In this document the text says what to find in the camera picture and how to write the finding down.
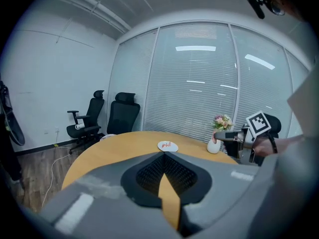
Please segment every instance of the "potted flowers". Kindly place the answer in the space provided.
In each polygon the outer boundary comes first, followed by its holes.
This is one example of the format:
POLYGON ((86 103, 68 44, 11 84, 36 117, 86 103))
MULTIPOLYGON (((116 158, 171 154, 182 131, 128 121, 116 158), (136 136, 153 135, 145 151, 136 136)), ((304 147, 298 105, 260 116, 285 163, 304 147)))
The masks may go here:
POLYGON ((229 130, 233 124, 230 116, 228 115, 217 115, 212 122, 214 129, 213 136, 207 144, 207 150, 210 153, 216 154, 220 149, 220 140, 214 138, 214 134, 219 131, 229 130))

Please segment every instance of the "window blinds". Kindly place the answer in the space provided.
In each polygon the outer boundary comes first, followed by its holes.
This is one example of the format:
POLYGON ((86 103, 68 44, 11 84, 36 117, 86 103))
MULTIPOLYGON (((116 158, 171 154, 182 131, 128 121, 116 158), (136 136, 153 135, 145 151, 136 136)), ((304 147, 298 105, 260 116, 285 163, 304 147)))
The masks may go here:
POLYGON ((240 62, 240 98, 235 129, 246 117, 260 110, 282 124, 279 137, 286 138, 292 111, 287 103, 292 94, 288 62, 281 46, 249 30, 232 27, 240 62))
MULTIPOLYGON (((297 88, 301 85, 302 82, 306 79, 309 71, 307 68, 299 61, 297 58, 295 58, 290 52, 287 51, 287 58, 290 65, 291 70, 291 77, 292 77, 292 83, 293 83, 293 90, 294 92, 297 90, 297 88)), ((302 134, 301 127, 297 121, 296 116, 293 113, 290 129, 288 133, 288 137, 293 137, 296 135, 302 134)))
POLYGON ((144 130, 208 142, 216 115, 234 114, 237 71, 227 25, 161 28, 146 100, 144 130))
POLYGON ((118 92, 135 93, 135 103, 141 106, 133 131, 142 130, 144 103, 150 74, 157 30, 139 35, 120 44, 111 74, 108 116, 118 92))

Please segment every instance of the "white plate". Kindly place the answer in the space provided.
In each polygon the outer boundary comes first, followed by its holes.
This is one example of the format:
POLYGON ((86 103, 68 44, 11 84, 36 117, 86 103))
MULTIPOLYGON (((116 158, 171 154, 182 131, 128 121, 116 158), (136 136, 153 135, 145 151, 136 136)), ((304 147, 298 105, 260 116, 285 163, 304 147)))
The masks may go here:
POLYGON ((158 148, 162 151, 178 151, 178 146, 171 141, 160 141, 158 148))

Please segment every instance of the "ceiling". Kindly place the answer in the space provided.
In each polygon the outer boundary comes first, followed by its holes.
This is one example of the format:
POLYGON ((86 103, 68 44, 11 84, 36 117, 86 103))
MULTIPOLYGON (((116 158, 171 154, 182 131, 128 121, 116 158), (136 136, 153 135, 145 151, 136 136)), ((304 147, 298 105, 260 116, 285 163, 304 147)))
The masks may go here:
MULTIPOLYGON (((246 16, 257 18, 253 9, 247 3, 246 0, 92 0, 95 1, 98 6, 107 8, 114 13, 121 22, 125 23, 124 30, 112 30, 111 37, 114 39, 119 38, 125 32, 137 24, 143 22, 146 19, 154 16, 172 12, 182 9, 221 9, 231 12, 240 13, 246 16)), ((300 39, 300 33, 303 31, 309 31, 309 25, 307 23, 300 23, 289 15, 285 15, 278 20, 278 16, 270 13, 264 9, 265 19, 264 22, 273 26, 277 30, 291 37, 291 39, 298 42, 302 42, 300 39)))

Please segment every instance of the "electrical cable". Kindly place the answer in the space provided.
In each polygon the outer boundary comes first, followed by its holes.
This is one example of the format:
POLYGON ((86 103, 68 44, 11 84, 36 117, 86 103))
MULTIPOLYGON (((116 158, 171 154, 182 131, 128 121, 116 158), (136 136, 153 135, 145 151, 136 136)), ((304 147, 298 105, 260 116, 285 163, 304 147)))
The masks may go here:
MULTIPOLYGON (((57 144, 57 142, 58 142, 58 136, 59 136, 59 131, 56 132, 55 144, 57 144)), ((70 149, 69 147, 56 147, 56 148, 70 149)), ((44 204, 44 202, 45 202, 46 196, 47 196, 47 194, 48 194, 48 192, 49 192, 49 190, 51 189, 52 184, 53 184, 53 178, 54 178, 53 165, 55 164, 56 161, 58 161, 58 160, 60 160, 60 159, 62 159, 62 158, 68 157, 68 156, 70 156, 70 154, 68 154, 68 155, 66 155, 66 156, 64 156, 64 157, 60 157, 60 158, 56 159, 56 160, 53 162, 53 164, 52 164, 52 166, 51 166, 51 174, 52 174, 51 184, 50 184, 50 187, 48 188, 48 190, 47 190, 46 193, 45 193, 45 196, 44 196, 44 199, 43 199, 43 202, 42 202, 42 206, 41 206, 41 207, 43 207, 43 204, 44 204)))

